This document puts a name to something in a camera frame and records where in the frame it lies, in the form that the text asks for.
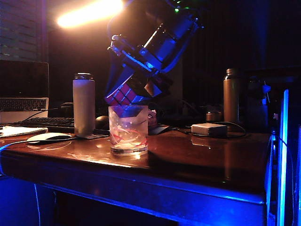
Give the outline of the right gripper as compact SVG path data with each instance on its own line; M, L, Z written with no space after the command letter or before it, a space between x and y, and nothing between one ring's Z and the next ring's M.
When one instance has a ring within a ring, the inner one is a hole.
M201 27L195 13L176 13L161 23L144 45L134 46L122 35L113 35L109 78L104 97L111 96L135 71L167 73L177 63L189 41ZM165 75L149 77L144 89L151 97L170 94L173 81Z

